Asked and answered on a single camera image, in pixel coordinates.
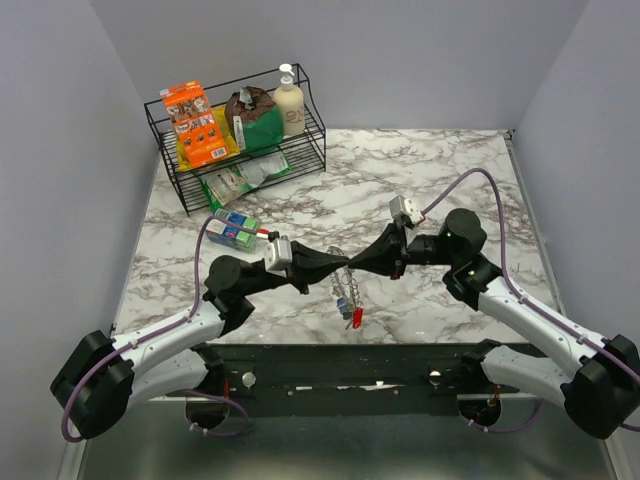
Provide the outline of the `blue key tag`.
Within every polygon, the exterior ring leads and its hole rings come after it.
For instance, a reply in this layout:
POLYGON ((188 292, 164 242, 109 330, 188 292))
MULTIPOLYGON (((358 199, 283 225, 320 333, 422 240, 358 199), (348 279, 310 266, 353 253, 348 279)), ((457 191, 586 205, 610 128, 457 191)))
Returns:
POLYGON ((348 319, 352 317, 353 307, 351 303, 347 301, 344 297, 340 297, 337 299, 336 306, 344 319, 348 319))

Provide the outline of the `red key tag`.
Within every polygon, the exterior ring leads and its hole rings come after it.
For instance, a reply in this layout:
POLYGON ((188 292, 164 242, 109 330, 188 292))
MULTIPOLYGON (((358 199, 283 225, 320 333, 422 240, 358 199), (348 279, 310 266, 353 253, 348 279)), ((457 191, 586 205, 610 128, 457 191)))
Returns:
POLYGON ((343 317, 346 320, 345 329, 359 329, 362 325, 363 313, 364 311, 361 307, 356 307, 353 311, 345 312, 343 314, 343 317))

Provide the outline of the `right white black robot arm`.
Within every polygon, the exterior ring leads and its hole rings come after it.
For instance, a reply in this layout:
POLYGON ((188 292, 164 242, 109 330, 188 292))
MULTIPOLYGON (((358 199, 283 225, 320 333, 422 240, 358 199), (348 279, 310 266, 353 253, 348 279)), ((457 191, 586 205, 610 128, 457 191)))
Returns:
POLYGON ((467 389, 480 392, 494 383, 533 394, 563 407, 598 439, 626 427, 639 407, 639 352, 630 339, 581 327, 509 280, 482 254, 486 233, 474 212, 451 211, 435 235, 413 234, 413 220, 397 214, 350 268, 398 279, 409 265, 445 266, 443 282, 456 300, 507 325, 543 354, 534 358, 487 341, 460 367, 467 389))

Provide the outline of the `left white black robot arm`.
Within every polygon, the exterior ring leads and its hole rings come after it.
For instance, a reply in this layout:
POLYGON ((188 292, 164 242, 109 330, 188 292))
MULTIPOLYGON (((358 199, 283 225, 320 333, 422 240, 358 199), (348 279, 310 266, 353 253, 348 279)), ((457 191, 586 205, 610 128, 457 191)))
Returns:
POLYGON ((124 415, 145 374, 172 357, 239 328, 254 310, 249 296, 285 285, 306 295, 349 259, 277 238, 265 256, 248 262, 216 258, 197 284, 191 308, 136 333, 85 335, 69 355, 50 391, 63 409, 61 433, 70 443, 94 438, 124 415))

